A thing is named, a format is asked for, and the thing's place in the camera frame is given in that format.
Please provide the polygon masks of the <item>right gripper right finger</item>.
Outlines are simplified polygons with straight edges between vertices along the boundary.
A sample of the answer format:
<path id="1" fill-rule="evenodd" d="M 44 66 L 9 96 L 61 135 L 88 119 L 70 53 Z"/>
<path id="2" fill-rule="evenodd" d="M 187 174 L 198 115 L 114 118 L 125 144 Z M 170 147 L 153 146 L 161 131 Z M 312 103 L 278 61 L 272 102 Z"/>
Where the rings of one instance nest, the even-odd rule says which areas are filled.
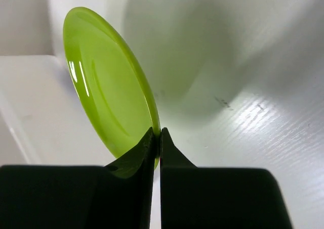
<path id="1" fill-rule="evenodd" d="M 275 177 L 263 168 L 197 167 L 160 134 L 162 228 L 292 228 Z"/>

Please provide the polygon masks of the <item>green plate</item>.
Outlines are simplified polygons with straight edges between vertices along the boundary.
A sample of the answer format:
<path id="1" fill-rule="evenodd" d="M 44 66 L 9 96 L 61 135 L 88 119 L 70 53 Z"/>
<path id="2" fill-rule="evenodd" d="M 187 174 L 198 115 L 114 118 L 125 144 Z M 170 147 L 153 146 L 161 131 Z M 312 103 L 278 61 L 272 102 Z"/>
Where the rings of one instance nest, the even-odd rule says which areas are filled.
<path id="1" fill-rule="evenodd" d="M 139 62 L 121 35 L 85 7 L 67 13 L 63 45 L 83 109 L 115 157 L 109 169 L 120 178 L 132 176 L 145 154 L 135 145 L 149 130 L 160 134 L 156 103 Z"/>

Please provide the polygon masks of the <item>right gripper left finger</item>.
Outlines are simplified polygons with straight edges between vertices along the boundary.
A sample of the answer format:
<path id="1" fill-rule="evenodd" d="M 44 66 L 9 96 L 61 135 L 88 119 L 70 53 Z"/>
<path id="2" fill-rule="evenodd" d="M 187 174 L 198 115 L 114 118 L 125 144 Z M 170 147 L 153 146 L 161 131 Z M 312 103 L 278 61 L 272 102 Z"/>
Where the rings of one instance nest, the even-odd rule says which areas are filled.
<path id="1" fill-rule="evenodd" d="M 155 136 L 106 166 L 4 165 L 1 228 L 149 228 Z"/>

